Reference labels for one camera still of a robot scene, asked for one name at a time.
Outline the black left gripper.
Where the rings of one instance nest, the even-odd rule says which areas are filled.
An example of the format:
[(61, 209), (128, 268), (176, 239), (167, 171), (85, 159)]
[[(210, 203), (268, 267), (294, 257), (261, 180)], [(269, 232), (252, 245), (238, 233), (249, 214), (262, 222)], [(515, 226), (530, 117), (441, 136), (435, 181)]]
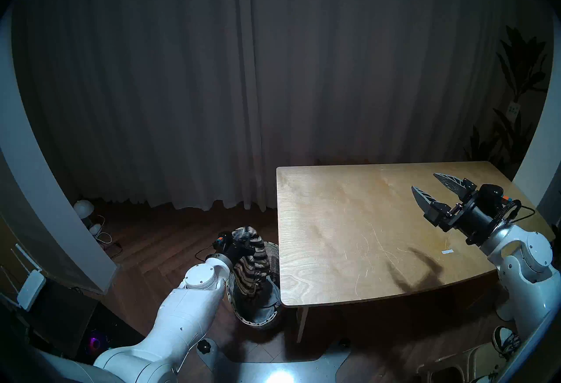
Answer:
[(250, 238), (235, 236), (233, 232), (220, 232), (213, 242), (213, 249), (215, 253), (224, 255), (230, 261), (238, 261), (255, 254), (255, 247), (250, 244)]

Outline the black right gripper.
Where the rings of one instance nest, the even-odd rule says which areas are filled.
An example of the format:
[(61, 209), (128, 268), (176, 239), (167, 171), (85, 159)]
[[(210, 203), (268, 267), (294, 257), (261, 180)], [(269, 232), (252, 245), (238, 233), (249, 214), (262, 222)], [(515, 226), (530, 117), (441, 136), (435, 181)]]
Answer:
[(483, 184), (477, 189), (466, 178), (460, 180), (443, 173), (434, 173), (433, 176), (458, 196), (460, 208), (450, 210), (447, 204), (412, 186), (415, 201), (429, 223), (442, 225), (444, 232), (459, 230), (466, 236), (468, 245), (482, 245), (501, 223), (512, 222), (521, 209), (521, 201), (504, 196), (501, 186)]

